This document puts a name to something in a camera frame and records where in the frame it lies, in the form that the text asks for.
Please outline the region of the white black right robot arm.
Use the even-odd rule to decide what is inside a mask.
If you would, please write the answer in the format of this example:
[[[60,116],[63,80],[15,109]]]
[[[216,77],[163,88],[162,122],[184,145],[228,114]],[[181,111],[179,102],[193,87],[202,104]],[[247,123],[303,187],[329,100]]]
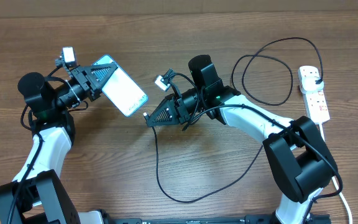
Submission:
[[[151,115],[147,126],[195,124],[202,115],[242,130],[264,149],[273,178],[282,192],[271,214],[246,215],[246,223],[330,223],[329,215],[315,215],[311,208],[325,196],[321,191],[339,175],[336,162],[312,120],[277,116],[250,102],[231,86],[223,84],[209,55],[188,63],[192,88],[182,93],[174,84],[177,72],[169,69],[156,84],[173,89]]]

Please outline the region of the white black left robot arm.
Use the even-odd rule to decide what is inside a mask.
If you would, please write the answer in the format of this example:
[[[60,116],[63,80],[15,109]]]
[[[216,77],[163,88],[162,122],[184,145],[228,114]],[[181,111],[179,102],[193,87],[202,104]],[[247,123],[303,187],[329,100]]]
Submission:
[[[75,140],[71,112],[85,99],[100,97],[103,87],[119,67],[111,62],[81,67],[58,62],[70,80],[58,88],[50,82],[61,79],[50,73],[32,72],[18,82],[26,106],[22,117],[32,133],[29,156],[12,182],[0,186],[1,223],[112,223],[102,209],[79,213],[60,181],[63,162]]]

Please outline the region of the blue screen smartphone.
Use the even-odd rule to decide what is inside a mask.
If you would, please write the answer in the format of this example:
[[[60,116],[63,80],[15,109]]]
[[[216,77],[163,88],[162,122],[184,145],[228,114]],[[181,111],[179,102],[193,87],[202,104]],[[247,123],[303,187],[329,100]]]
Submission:
[[[117,69],[103,86],[102,92],[124,116],[131,116],[149,99],[139,85],[121,68],[110,55],[103,55],[93,65],[113,63]]]

